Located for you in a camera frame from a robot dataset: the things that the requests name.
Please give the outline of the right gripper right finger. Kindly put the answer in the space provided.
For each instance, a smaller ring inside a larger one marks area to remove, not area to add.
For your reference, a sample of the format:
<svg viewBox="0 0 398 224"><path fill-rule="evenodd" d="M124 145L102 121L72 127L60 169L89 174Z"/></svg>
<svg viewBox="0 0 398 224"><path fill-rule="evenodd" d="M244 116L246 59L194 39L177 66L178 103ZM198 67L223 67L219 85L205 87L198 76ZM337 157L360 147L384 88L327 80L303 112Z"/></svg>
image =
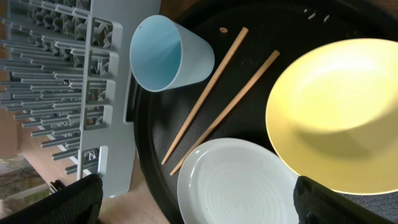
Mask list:
<svg viewBox="0 0 398 224"><path fill-rule="evenodd" d="M293 196L299 224L394 224L306 176Z"/></svg>

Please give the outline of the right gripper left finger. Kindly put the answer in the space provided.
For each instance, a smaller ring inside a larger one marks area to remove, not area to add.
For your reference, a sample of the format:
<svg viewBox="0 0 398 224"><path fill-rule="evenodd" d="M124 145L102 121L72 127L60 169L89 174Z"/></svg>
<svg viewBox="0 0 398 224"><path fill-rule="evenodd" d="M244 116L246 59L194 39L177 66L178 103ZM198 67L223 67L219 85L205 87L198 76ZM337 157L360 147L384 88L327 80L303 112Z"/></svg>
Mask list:
<svg viewBox="0 0 398 224"><path fill-rule="evenodd" d="M97 224L103 200L103 182L97 174L1 219L2 224Z"/></svg>

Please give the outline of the yellow bowl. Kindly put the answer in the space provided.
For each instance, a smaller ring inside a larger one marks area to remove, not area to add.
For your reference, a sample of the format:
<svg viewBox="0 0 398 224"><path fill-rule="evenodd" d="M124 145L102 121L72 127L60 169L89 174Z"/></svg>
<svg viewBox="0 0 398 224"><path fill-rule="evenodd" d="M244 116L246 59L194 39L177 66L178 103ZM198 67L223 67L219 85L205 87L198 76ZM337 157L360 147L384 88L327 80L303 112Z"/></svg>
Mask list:
<svg viewBox="0 0 398 224"><path fill-rule="evenodd" d="M397 190L397 42L350 39L314 49L275 82L265 112L277 155L339 193Z"/></svg>

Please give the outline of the light blue cup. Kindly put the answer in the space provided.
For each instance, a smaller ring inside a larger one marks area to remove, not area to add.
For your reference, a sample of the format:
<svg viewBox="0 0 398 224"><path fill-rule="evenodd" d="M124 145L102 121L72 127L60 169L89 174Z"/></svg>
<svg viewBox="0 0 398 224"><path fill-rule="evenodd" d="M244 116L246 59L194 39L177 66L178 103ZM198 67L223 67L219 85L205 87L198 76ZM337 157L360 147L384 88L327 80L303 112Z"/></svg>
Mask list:
<svg viewBox="0 0 398 224"><path fill-rule="evenodd" d="M161 15L149 16L138 25L129 60L136 82L151 92L202 82L215 66L206 40Z"/></svg>

